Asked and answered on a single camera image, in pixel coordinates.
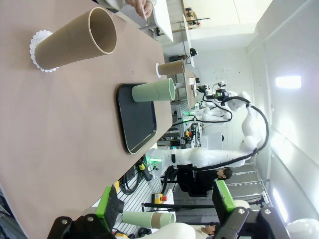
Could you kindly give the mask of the person's left hand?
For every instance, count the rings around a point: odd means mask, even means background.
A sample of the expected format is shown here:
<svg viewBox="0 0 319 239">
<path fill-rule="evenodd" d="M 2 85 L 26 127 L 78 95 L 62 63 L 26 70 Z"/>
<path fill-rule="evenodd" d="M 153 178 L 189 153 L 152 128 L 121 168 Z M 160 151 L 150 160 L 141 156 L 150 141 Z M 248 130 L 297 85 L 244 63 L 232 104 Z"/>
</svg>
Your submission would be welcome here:
<svg viewBox="0 0 319 239">
<path fill-rule="evenodd" d="M 148 18 L 150 17 L 152 10 L 153 10 L 153 4 L 148 0 L 140 0 L 141 6 L 140 8 L 135 8 L 136 12 L 142 17 L 142 18 Z"/>
</svg>

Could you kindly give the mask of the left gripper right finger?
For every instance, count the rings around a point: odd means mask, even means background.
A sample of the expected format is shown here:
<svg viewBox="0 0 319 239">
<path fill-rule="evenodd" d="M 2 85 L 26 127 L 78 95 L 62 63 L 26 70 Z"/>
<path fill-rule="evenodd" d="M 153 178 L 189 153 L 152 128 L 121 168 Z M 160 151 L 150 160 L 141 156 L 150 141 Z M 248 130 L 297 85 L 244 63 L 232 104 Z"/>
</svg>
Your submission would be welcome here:
<svg viewBox="0 0 319 239">
<path fill-rule="evenodd" d="M 290 237 L 275 208 L 263 207 L 259 211 L 237 206 L 224 181 L 214 182 L 212 201 L 220 229 L 216 239 L 288 239 Z"/>
</svg>

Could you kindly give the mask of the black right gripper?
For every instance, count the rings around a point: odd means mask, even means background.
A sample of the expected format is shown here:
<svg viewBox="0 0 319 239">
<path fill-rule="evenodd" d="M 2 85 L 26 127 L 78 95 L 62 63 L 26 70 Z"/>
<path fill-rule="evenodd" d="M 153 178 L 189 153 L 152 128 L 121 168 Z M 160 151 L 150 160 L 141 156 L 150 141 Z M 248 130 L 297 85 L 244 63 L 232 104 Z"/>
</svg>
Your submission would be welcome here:
<svg viewBox="0 0 319 239">
<path fill-rule="evenodd" d="M 217 100 L 225 100 L 228 98 L 228 92 L 225 89 L 217 89 L 214 98 Z"/>
</svg>

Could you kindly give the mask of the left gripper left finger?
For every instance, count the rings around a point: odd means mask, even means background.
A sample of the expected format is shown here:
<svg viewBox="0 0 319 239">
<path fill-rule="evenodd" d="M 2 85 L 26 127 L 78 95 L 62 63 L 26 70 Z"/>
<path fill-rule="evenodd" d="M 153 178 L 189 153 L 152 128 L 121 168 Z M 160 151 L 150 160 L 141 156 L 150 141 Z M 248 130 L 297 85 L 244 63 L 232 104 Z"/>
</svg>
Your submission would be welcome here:
<svg viewBox="0 0 319 239">
<path fill-rule="evenodd" d="M 114 239 L 112 233 L 124 202 L 118 199 L 114 185 L 107 186 L 93 212 L 72 220 L 67 216 L 57 217 L 48 234 L 49 239 Z"/>
</svg>

